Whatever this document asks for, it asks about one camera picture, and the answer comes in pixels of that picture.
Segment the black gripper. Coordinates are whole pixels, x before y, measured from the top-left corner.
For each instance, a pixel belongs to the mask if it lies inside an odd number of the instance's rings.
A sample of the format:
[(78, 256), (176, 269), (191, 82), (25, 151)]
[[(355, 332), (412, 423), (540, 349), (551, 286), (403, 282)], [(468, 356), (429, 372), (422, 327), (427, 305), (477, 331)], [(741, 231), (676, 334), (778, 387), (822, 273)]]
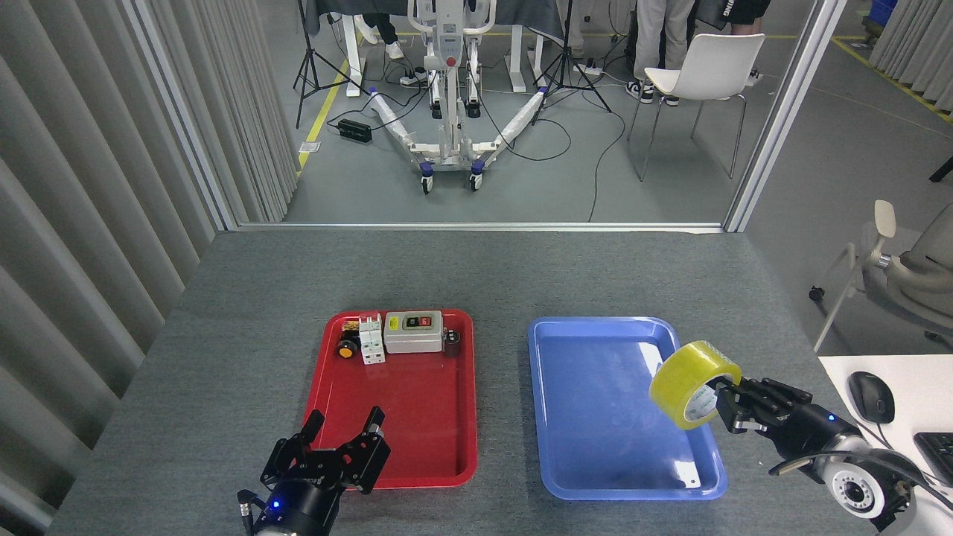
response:
[(327, 479), (319, 456), (310, 448), (325, 421), (318, 409), (310, 411), (299, 433), (280, 438), (260, 475), (260, 482), (277, 484), (258, 517), (258, 535), (329, 535), (345, 488), (370, 494), (390, 457), (381, 430), (384, 418), (384, 411), (374, 405), (361, 433), (337, 448), (343, 486), (333, 488), (310, 483)]
[(834, 450), (844, 438), (861, 437), (860, 428), (850, 421), (812, 403), (812, 393), (782, 381), (742, 379), (741, 386), (717, 390), (718, 416), (732, 434), (766, 431), (779, 409), (793, 409), (773, 427), (773, 444), (784, 460)]

